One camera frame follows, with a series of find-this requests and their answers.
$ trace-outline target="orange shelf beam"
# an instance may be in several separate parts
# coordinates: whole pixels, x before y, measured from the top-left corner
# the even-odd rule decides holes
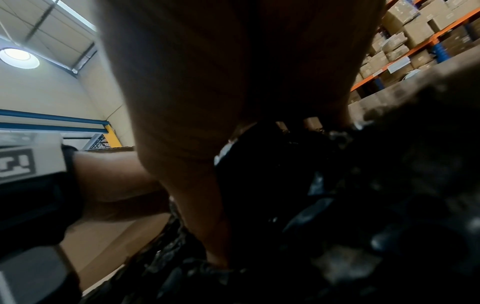
[[[423,49],[424,47],[426,47],[427,45],[429,44],[437,44],[439,43],[439,37],[443,36],[445,33],[447,33],[448,31],[450,31],[451,29],[453,29],[454,27],[456,26],[459,26],[461,24],[463,24],[466,20],[470,19],[471,17],[473,17],[474,15],[480,13],[480,8],[476,9],[476,10],[473,10],[471,11],[470,13],[466,14],[465,16],[463,16],[462,18],[458,19],[457,21],[455,21],[454,23],[452,23],[451,25],[449,25],[448,27],[446,27],[445,29],[441,30],[440,32],[438,33],[435,33],[433,34],[433,36],[430,37],[430,39],[422,42],[421,44],[419,44],[418,46],[416,46],[415,48],[411,49],[408,53],[406,53],[405,55],[403,55],[402,57],[398,58],[397,60],[393,61],[393,62],[390,62],[389,64],[387,64],[386,66],[384,66],[382,69],[381,69],[381,72],[385,72],[390,65],[394,64],[395,62],[397,62],[398,60],[404,58],[404,57],[407,57],[407,56],[411,56],[413,54],[415,54],[416,52],[418,52],[419,50]],[[368,76],[367,78],[363,79],[362,81],[360,81],[359,83],[355,84],[350,92],[358,89],[359,87],[361,87],[362,85],[366,84],[367,82],[371,81],[372,79],[374,79],[375,77],[373,75],[371,76]]]

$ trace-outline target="white shelf label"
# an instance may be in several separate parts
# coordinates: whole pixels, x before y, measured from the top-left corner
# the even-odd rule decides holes
[[[405,56],[402,59],[397,60],[396,62],[392,63],[388,67],[388,71],[390,73],[396,72],[396,71],[400,70],[401,68],[403,68],[404,66],[406,66],[409,63],[410,63],[410,58],[408,56]]]

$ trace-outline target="white wall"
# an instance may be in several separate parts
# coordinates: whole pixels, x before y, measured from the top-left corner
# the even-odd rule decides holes
[[[122,93],[99,52],[80,70],[78,79],[104,119],[110,122],[121,144],[135,145]]]
[[[16,47],[0,39],[0,49]],[[0,61],[0,109],[103,119],[80,81],[41,57],[40,66],[23,70]]]

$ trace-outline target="yellow post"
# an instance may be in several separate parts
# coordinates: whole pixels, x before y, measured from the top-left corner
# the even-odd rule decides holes
[[[106,141],[112,148],[119,148],[122,146],[120,140],[115,135],[115,131],[112,129],[110,125],[106,125],[105,129],[108,131],[108,134],[104,134]]]

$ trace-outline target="round ceiling light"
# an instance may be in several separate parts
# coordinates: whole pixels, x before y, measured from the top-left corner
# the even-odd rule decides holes
[[[40,65],[37,57],[19,49],[1,50],[0,59],[6,64],[20,69],[35,69]]]

